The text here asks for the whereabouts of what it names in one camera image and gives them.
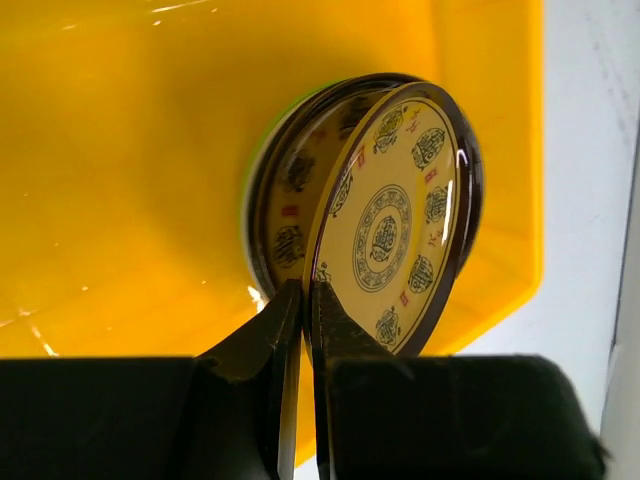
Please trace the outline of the green plastic plate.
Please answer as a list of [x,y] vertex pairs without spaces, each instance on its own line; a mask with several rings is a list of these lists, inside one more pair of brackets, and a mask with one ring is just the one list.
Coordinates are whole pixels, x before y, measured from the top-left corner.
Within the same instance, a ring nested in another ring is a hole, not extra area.
[[256,166],[260,163],[259,147],[255,146],[248,157],[246,168],[243,172],[243,185],[247,187],[251,184]]

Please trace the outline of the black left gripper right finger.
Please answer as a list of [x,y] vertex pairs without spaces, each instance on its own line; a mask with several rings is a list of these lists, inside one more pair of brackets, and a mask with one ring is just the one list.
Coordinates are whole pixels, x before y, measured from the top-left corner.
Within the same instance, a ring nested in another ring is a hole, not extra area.
[[389,353],[320,283],[311,295],[323,479],[602,479],[608,454],[541,356]]

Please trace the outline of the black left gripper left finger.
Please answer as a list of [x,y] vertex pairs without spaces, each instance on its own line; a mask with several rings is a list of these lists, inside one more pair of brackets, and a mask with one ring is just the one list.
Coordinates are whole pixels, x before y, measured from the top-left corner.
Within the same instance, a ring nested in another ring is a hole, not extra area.
[[5,479],[289,479],[303,295],[195,357],[5,359]]

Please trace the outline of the yellow brown patterned plate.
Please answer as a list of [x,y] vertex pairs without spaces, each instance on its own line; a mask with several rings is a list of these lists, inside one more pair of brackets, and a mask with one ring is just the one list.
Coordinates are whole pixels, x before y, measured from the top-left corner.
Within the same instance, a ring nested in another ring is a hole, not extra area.
[[316,208],[351,133],[382,97],[416,80],[384,72],[323,86],[296,100],[261,140],[252,240],[273,297],[287,279],[303,273]]
[[330,287],[395,355],[432,335],[473,247],[482,158],[463,111],[426,81],[391,89],[348,137],[311,224],[303,290]]

